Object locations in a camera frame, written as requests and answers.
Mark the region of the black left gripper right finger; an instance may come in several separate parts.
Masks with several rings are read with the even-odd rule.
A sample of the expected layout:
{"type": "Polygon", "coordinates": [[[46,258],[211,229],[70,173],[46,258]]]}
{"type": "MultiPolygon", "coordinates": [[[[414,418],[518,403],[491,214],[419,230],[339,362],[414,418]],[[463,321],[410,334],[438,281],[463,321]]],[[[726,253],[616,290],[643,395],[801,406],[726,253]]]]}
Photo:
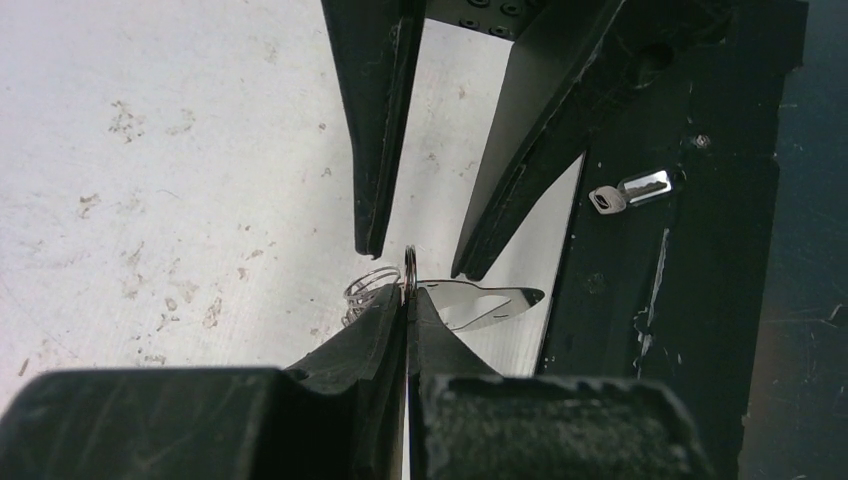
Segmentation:
{"type": "Polygon", "coordinates": [[[498,374],[440,318],[408,304],[415,479],[711,479],[684,404],[628,379],[498,374]]]}

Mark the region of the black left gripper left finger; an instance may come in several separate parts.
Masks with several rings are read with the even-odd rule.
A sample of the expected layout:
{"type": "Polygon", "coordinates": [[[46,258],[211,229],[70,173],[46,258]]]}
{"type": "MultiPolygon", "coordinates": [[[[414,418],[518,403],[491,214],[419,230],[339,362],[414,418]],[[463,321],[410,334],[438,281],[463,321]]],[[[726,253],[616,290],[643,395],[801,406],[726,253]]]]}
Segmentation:
{"type": "Polygon", "coordinates": [[[5,479],[398,479],[405,305],[379,289],[293,365],[67,370],[1,419],[5,479]]]}

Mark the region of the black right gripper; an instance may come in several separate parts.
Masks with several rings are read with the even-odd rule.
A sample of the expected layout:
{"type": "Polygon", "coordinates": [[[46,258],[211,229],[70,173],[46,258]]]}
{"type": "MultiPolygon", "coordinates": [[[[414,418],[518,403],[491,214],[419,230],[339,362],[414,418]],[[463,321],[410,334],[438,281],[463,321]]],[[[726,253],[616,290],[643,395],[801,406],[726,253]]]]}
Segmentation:
{"type": "Polygon", "coordinates": [[[662,71],[660,1],[323,0],[353,160],[355,250],[379,258],[428,19],[514,41],[451,277],[486,276],[596,132],[662,71]]]}

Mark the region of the silver carabiner keyring with rings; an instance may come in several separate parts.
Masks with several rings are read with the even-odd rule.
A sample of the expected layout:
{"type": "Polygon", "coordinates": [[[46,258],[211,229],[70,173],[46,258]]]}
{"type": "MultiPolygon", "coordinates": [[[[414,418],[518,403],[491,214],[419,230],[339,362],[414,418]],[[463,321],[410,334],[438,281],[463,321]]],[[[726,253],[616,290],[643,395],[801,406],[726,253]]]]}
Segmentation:
{"type": "Polygon", "coordinates": [[[472,305],[491,298],[496,301],[490,308],[468,319],[447,319],[444,324],[452,332],[475,331],[497,325],[520,316],[540,303],[545,293],[532,287],[481,287],[475,283],[452,279],[421,279],[417,273],[417,252],[413,245],[406,247],[404,265],[382,266],[354,279],[343,291],[346,303],[342,325],[356,321],[373,303],[377,291],[384,286],[398,286],[406,297],[412,289],[426,291],[439,312],[453,307],[472,305]]]}

